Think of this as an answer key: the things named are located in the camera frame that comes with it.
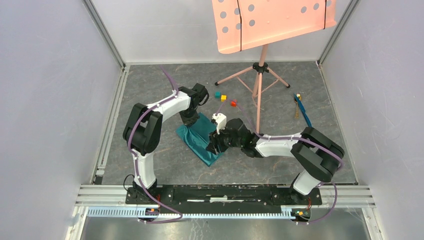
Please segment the teal cloth napkin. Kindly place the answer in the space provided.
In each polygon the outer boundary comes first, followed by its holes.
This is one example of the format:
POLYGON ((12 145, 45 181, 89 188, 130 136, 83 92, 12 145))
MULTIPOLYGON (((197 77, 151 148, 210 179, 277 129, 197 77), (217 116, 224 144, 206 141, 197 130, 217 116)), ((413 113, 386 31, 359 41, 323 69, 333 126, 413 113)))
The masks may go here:
POLYGON ((201 112, 199 119, 191 126, 180 125, 176 134, 188 148, 208 167, 210 167, 223 153, 215 154, 207 151, 210 143, 209 134, 216 130, 216 126, 201 112))

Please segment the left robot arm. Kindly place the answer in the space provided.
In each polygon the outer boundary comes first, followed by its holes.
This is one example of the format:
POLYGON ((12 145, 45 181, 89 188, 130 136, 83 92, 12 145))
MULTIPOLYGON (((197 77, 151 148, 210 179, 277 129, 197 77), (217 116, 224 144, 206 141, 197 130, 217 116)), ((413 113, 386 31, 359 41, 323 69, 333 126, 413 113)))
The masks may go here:
POLYGON ((182 123, 190 127, 200 118, 197 108, 209 99, 206 87, 179 87, 173 94, 155 103, 133 106, 122 134, 133 157, 134 179, 132 187, 145 204, 157 198, 157 178, 154 174, 154 151, 160 143, 163 122, 179 114, 182 123))

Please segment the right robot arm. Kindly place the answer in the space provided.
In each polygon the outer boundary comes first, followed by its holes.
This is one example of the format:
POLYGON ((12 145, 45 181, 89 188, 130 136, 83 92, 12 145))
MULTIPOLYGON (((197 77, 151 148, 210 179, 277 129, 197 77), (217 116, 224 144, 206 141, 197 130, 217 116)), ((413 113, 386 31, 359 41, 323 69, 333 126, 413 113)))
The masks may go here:
POLYGON ((250 131, 240 118, 225 120, 215 115, 211 123, 215 130, 209 133, 206 150, 213 154, 238 148, 250 158, 295 158, 303 167, 288 191, 295 204, 302 204, 312 190, 331 182, 344 165, 342 147, 310 126, 291 135, 268 135, 250 131))

